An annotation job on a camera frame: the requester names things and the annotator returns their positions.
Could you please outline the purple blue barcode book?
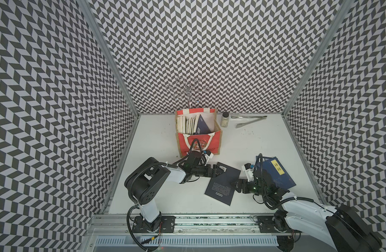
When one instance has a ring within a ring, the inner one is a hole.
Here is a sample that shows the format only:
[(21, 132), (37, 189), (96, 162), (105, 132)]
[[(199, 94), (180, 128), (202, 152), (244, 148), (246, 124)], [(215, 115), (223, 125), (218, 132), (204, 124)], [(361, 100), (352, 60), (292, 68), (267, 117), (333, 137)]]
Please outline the purple blue barcode book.
[(195, 119), (194, 134), (202, 135), (214, 132), (214, 116), (199, 114)]

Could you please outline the red burlap canvas bag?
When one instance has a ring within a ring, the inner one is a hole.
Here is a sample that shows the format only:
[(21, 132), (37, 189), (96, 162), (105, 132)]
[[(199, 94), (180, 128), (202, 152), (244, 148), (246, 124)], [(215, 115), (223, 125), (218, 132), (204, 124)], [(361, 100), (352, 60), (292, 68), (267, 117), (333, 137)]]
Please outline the red burlap canvas bag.
[(222, 130), (217, 123), (217, 109), (195, 108), (175, 113), (176, 139), (181, 157), (189, 150), (220, 153)]

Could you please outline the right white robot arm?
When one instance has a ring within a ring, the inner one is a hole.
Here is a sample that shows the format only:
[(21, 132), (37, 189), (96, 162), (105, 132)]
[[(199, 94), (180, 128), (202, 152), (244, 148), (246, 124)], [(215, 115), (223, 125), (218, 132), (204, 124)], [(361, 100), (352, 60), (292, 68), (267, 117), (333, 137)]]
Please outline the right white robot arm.
[(254, 164), (243, 166), (246, 179), (237, 178), (231, 186), (243, 194), (259, 195), (273, 210), (276, 231), (299, 231), (330, 245), (338, 252), (378, 252), (382, 241), (358, 213), (347, 205), (317, 203), (290, 189), (296, 183), (276, 157), (259, 154)]

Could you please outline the yellow book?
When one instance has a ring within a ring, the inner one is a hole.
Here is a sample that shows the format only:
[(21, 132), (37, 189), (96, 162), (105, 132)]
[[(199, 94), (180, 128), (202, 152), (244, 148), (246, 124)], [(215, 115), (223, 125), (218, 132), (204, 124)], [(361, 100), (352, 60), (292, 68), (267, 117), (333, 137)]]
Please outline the yellow book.
[(177, 132), (184, 134), (186, 129), (186, 117), (184, 115), (177, 118)]

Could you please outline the dark blue bottom book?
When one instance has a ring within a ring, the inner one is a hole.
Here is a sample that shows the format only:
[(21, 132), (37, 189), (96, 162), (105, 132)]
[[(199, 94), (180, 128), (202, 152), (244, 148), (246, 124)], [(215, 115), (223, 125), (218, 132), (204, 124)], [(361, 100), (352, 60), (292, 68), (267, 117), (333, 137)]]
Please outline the dark blue bottom book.
[(241, 171), (220, 162), (217, 165), (225, 167), (226, 172), (218, 177), (211, 178), (205, 190), (205, 195), (230, 206), (235, 192), (232, 183), (239, 179)]

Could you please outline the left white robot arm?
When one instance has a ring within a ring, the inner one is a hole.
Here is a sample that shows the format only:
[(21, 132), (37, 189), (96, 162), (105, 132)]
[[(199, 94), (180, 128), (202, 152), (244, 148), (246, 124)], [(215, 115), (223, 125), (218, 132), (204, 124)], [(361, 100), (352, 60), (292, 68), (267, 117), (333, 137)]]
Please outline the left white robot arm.
[(218, 165), (208, 164), (213, 153), (204, 150), (198, 139), (193, 140), (187, 154), (174, 163), (159, 162), (149, 157), (124, 182), (128, 197), (133, 206), (127, 213), (131, 217), (134, 209), (139, 209), (139, 216), (133, 219), (133, 232), (158, 232), (165, 220), (155, 202), (155, 196), (166, 182), (188, 183), (193, 176), (214, 178), (226, 171)]

